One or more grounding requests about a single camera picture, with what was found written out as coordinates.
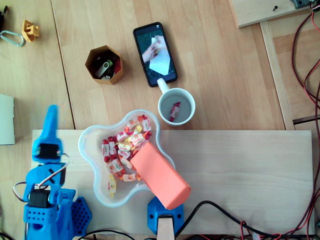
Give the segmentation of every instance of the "smartphone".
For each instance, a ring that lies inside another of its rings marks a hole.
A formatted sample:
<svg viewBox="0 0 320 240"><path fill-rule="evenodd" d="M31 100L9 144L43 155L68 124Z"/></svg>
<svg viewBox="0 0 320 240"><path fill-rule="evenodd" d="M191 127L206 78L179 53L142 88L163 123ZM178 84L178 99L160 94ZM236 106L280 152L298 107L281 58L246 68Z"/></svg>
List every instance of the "smartphone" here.
<svg viewBox="0 0 320 240"><path fill-rule="evenodd" d="M177 80L176 67L162 24L155 22L137 27L133 30L133 36L149 86L158 86L157 80L160 78L166 83Z"/></svg>

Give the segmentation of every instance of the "black cable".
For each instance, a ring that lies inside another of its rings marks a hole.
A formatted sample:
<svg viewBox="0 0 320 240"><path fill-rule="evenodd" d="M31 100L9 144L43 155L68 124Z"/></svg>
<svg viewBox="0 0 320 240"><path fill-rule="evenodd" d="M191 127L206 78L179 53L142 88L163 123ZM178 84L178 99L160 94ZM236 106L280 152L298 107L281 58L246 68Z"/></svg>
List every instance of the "black cable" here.
<svg viewBox="0 0 320 240"><path fill-rule="evenodd" d="M5 233L3 233L3 232L0 232L0 236L1 236L1 237L5 237L5 238L8 239L8 240L14 240L12 237L10 237L9 235L7 235L7 234L5 234Z"/></svg>
<svg viewBox="0 0 320 240"><path fill-rule="evenodd" d="M120 235L123 235L123 236L126 236L128 237L129 239L131 240L135 240L132 236L124 233L124 232L120 232L120 231L115 231L115 230L104 230L104 229L101 229L101 230L96 230L96 231L91 231L91 232L88 232L86 235L80 237L78 240L81 240L81 239L84 239L85 237L91 235L91 234L99 234L99 233L103 233L103 232L111 232L111 233L115 233L115 234L120 234Z"/></svg>
<svg viewBox="0 0 320 240"><path fill-rule="evenodd" d="M232 221L236 222L237 224L241 224L241 221L238 220L237 218L235 218L234 216L232 216L230 213L228 213L226 210L224 210L222 207L220 207L218 204L214 203L213 201L208 201L208 200L205 200L205 201L202 201L200 202L195 208L194 210L191 212L191 214L189 215L189 217L186 219L186 221L183 223L183 225L179 228L179 230L175 233L174 235L174 238L177 238L181 232L186 228L186 226L189 224L189 222L191 221L191 219L194 217L194 215L196 214L196 212L199 210L199 208L204 205L204 204L209 204L209 205L212 205L214 206L215 208L217 208L220 212L222 212L224 215L226 215L228 218L230 218ZM273 234L270 234L270 233L266 233L266 232L263 232L263 231L259 231L251 226L248 226L246 224L242 224L242 226L244 228L246 228L247 230L250 230L256 234L259 234L259 235L262 235L262 236L265 236L265 237L269 237L269 238L278 238L279 236L278 235L273 235ZM289 235L282 235L281 238L286 238L287 236ZM293 235L294 238L305 238L307 235Z"/></svg>

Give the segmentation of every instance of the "wooden board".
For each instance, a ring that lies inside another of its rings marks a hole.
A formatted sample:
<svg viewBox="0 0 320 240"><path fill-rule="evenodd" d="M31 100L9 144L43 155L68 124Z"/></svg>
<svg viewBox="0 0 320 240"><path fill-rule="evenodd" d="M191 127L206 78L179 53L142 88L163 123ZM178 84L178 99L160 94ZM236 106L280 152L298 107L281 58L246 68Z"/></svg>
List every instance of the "wooden board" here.
<svg viewBox="0 0 320 240"><path fill-rule="evenodd" d="M318 135L316 129L316 122L315 121L308 121L304 123L300 123L294 126L296 130L309 130L312 134L312 162L313 162L313 178L316 175L317 167L319 163L319 142L318 142ZM315 213L316 218L319 220L320 217L320 203L317 201L315 204Z"/></svg>
<svg viewBox="0 0 320 240"><path fill-rule="evenodd" d="M161 91L148 86L133 29L163 24L179 78L170 83L196 101L187 130L283 130L279 102L259 25L237 29L226 0L52 0L77 129L114 124L134 109L157 113ZM91 79L91 49L121 53L116 85ZM169 126L161 122L163 129Z"/></svg>
<svg viewBox="0 0 320 240"><path fill-rule="evenodd" d="M238 28L274 19L293 12L306 9L295 9L290 0L229 0L235 24Z"/></svg>
<svg viewBox="0 0 320 240"><path fill-rule="evenodd" d="M24 19L40 26L40 37L22 47L0 39L0 94L14 97L15 135L15 145L0 146L0 232L21 240L24 204L13 195L12 186L30 169L32 130L43 127L51 104L60 107L60 128L73 129L74 124L51 2L0 0L0 11L5 5L9 9L2 30L21 33Z"/></svg>
<svg viewBox="0 0 320 240"><path fill-rule="evenodd" d="M64 187L86 198L93 213L88 230L149 235L147 204L153 194L139 192L118 208L102 206L93 193L92 168L78 151L81 132L60 130L58 135L72 160ZM33 140L40 133L33 131ZM254 228L283 233L307 208L313 187L309 131L163 130L160 140L191 186L185 218L199 202L211 200ZM214 207L203 206L183 233L239 235L240 228Z"/></svg>
<svg viewBox="0 0 320 240"><path fill-rule="evenodd" d="M298 26L310 14L309 10L269 20L269 27L278 60L274 67L280 67L281 76L287 95L292 119L299 122L305 118L313 118L315 105L310 101L303 88L300 87L291 66L292 44ZM320 16L315 15L316 24L320 24ZM296 68L301 79L305 79L308 72L319 60L320 35L314 28L311 20L307 21L298 37L296 46ZM320 69L317 68L307 82L307 87L315 95L320 78Z"/></svg>

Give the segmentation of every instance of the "white cable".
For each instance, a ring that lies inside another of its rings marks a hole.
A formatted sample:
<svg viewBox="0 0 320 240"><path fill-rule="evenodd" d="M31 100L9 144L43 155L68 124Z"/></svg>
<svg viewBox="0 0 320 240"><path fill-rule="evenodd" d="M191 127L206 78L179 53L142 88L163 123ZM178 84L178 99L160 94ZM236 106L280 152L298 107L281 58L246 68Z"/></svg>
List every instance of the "white cable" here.
<svg viewBox="0 0 320 240"><path fill-rule="evenodd" d="M70 163L70 160L69 160L68 162L66 162L66 163L63 165L63 167L61 167L58 171L55 171L55 172L52 173L50 176L48 176L47 178L45 178L42 182L40 182L39 184L36 184L36 186L38 186L38 187L40 188L46 181L52 179L55 175L57 175L57 174L60 173L63 169L65 169L65 168L69 165L69 163Z"/></svg>
<svg viewBox="0 0 320 240"><path fill-rule="evenodd" d="M20 181L20 182L16 183L15 185L13 185L12 190L13 190L14 195L15 195L21 202L26 203L26 201L24 201L23 198L20 197L20 195L19 195L19 194L17 193L17 191L16 191L16 186L18 186L18 185L20 185L20 184L27 184L27 183L26 183L25 181Z"/></svg>
<svg viewBox="0 0 320 240"><path fill-rule="evenodd" d="M46 181L52 179L55 175L57 175L58 173L60 173L62 170L64 170L64 169L69 165L69 163L70 163L70 160L69 160L68 162L66 162L66 163L63 165L63 167L61 167L59 170L57 170L57 171L55 171L54 173L52 173L50 176L48 176L47 178L45 178L45 179L44 179L42 182L40 182L39 184L36 183L35 185L36 185L37 187L39 187L39 189L46 189L48 186L47 186L47 185L43 186L43 184L44 184ZM18 186L18 185L20 185L20 184L27 184L27 183L26 183L25 181L20 181L20 182L16 183L15 185L13 185L13 187L12 187L13 193L14 193L14 195L15 195L21 202L27 203L26 201L23 200L23 198L22 198L22 197L17 193L17 191L16 191L16 186Z"/></svg>

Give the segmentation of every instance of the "mug handle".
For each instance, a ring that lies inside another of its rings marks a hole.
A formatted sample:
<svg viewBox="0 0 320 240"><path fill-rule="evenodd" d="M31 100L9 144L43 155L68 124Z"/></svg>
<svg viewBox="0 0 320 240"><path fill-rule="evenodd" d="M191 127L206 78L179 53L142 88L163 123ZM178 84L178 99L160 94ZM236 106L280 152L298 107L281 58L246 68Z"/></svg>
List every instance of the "mug handle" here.
<svg viewBox="0 0 320 240"><path fill-rule="evenodd" d="M167 83L165 82L165 80L164 80L163 78L159 78L159 79L157 80L157 83L158 83L159 88L160 88L160 90L161 90L161 92L162 92L163 94L164 94L166 91L169 90L169 87L168 87Z"/></svg>

